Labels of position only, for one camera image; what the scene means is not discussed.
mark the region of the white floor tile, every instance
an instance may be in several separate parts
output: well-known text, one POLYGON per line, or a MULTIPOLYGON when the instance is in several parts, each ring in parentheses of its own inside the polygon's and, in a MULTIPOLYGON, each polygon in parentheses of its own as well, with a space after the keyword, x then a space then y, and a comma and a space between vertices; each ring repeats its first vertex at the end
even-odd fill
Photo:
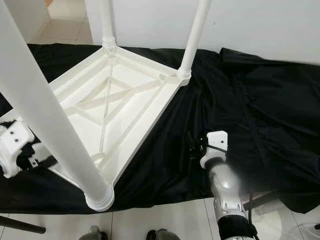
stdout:
POLYGON ((84 20, 75 44, 93 44, 88 19, 84 20))
POLYGON ((203 199, 114 212, 111 240, 144 240, 161 228, 182 240, 212 240, 203 199))
POLYGON ((31 215, 10 214, 10 218, 46 227, 45 234, 37 234, 6 227, 1 240, 78 240, 97 225, 110 237, 112 213, 91 215, 31 215))
MULTIPOLYGON (((213 207, 214 199, 205 199, 205 205, 208 212, 212 235, 213 237, 219 236, 213 207)), ((259 212, 259 208, 252 211, 252 222, 257 229, 260 240, 303 240, 292 212, 286 207, 263 215, 258 215, 256 211, 259 212)))
POLYGON ((320 239, 320 230, 314 228, 320 224, 320 206, 306 214, 294 212, 293 215, 305 240, 320 239))
POLYGON ((45 27, 41 38, 76 40, 83 21, 52 19, 45 27))
POLYGON ((30 44, 75 44, 76 40, 72 39, 59 39, 59 38, 45 38, 33 40, 30 44))
MULTIPOLYGON (((7 217, 9 216, 9 214, 7 214, 7 213, 0 213, 0 216, 7 218, 7 217)), ((3 227, 3 226, 0 226, 0 239, 1 239, 1 236, 2 236, 2 233, 3 233, 3 230, 4 230, 4 227, 3 227)))
POLYGON ((48 7, 52 19, 84 19, 85 0, 53 0, 48 7))

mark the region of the white plastic bracket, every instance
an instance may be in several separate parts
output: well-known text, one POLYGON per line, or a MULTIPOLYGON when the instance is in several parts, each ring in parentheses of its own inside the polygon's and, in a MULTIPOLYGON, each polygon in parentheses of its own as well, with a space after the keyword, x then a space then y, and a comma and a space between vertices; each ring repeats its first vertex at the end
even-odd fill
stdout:
MULTIPOLYGON (((209 132, 206 137, 208 138, 208 144, 227 151, 228 149, 228 133, 225 131, 212 131, 209 132)), ((222 158, 226 161, 226 153, 210 147, 206 148, 205 155, 200 160, 200 165, 205 169, 205 164, 209 159, 222 158)))
POLYGON ((23 146, 34 140, 34 134, 22 121, 14 122, 2 133, 0 136, 0 165, 6 178, 11 178, 21 171, 21 168, 17 166, 17 157, 22 152, 23 146))

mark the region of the black cloth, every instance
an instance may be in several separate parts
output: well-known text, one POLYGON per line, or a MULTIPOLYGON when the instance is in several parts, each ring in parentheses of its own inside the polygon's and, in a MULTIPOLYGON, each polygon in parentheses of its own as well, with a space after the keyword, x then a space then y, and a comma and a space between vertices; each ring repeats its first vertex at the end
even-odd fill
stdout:
MULTIPOLYGON (((100 47, 29 48, 51 82, 100 47)), ((126 49, 176 69, 184 52, 126 49)), ((319 76, 319 66, 225 48, 198 50, 190 83, 179 89, 115 185, 109 211, 212 196, 206 172, 190 158, 187 136, 198 140, 218 130, 228 133, 227 162, 243 193, 274 191, 295 212, 315 208, 320 204, 319 76)), ((2 98, 0 114, 9 109, 2 98)), ((3 213, 93 213, 79 189, 46 169, 1 176, 0 187, 3 213)))

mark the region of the metallic robot arm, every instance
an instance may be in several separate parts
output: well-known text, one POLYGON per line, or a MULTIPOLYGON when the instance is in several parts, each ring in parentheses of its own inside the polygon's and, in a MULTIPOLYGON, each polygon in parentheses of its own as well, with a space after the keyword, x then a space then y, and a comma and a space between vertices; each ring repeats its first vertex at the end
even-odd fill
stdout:
POLYGON ((221 240, 253 240, 253 229, 239 195, 240 181, 226 163, 228 134, 209 132, 207 138, 206 154, 200 164, 208 171, 221 240))

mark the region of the white wall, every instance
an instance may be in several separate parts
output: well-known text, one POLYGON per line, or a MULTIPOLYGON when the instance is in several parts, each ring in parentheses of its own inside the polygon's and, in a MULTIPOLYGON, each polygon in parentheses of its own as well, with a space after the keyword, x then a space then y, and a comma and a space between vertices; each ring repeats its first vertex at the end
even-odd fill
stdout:
MULTIPOLYGON (((101 42, 97 1, 86 0, 93 41, 101 42)), ((117 44, 184 48, 198 0, 114 0, 117 44)), ((200 48, 320 63, 320 0, 213 0, 200 48)))
POLYGON ((28 43, 50 20, 45 0, 4 0, 15 24, 28 43))

